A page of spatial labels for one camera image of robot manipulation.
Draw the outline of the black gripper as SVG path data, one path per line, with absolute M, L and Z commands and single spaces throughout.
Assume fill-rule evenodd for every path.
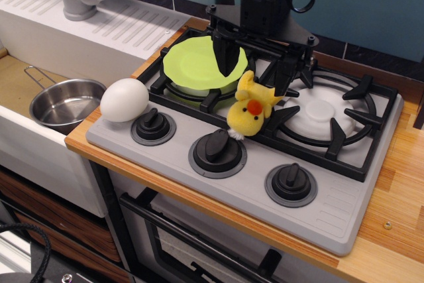
M 269 39 L 294 47 L 313 48 L 316 36 L 297 24 L 287 9 L 279 13 L 266 5 L 210 5 L 206 8 L 212 28 L 213 51 L 218 69 L 228 77 L 238 63 L 241 40 Z M 285 96 L 297 74 L 297 58 L 285 57 L 276 64 L 274 95 Z

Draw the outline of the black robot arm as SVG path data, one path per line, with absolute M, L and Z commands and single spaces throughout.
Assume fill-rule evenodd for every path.
M 294 7 L 292 0 L 240 0 L 239 6 L 210 5 L 213 51 L 220 73 L 227 77 L 235 68 L 241 46 L 267 49 L 278 57 L 275 94 L 284 95 L 291 82 L 300 78 L 313 87 L 313 49 L 319 40 L 297 24 L 292 12 L 304 13 L 314 5 Z

